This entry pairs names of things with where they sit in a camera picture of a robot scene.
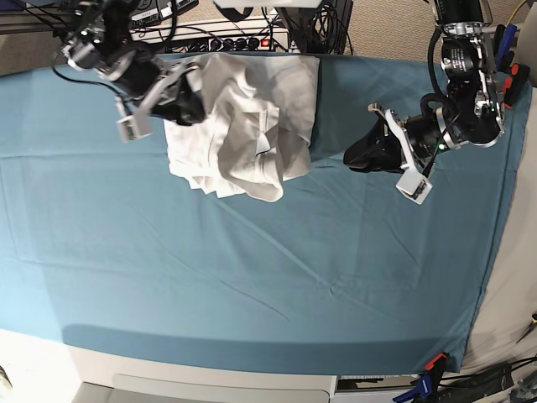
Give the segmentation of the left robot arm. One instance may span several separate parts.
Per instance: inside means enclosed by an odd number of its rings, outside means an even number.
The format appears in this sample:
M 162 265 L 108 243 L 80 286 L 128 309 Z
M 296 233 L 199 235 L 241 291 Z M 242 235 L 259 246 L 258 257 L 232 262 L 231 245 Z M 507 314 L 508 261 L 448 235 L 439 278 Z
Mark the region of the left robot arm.
M 379 104 L 377 122 L 343 156 L 358 173 L 400 176 L 397 190 L 420 205 L 429 195 L 436 157 L 472 144 L 495 145 L 504 133 L 504 106 L 491 39 L 479 1 L 436 1 L 435 31 L 427 68 L 433 91 L 420 100 L 420 115 L 400 119 Z

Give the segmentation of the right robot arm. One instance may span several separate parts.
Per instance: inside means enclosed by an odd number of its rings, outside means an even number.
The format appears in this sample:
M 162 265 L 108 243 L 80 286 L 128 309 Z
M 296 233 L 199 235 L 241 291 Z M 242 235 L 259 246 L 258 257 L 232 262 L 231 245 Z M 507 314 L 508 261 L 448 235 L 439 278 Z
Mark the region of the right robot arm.
M 171 63 L 157 53 L 158 44 L 136 41 L 131 15 L 137 1 L 80 1 L 78 24 L 61 40 L 59 52 L 77 71 L 93 70 L 98 86 L 113 92 L 119 114 L 117 129 L 123 141 L 149 136 L 152 118 L 180 126 L 206 118 L 201 99 L 201 68 L 195 63 Z

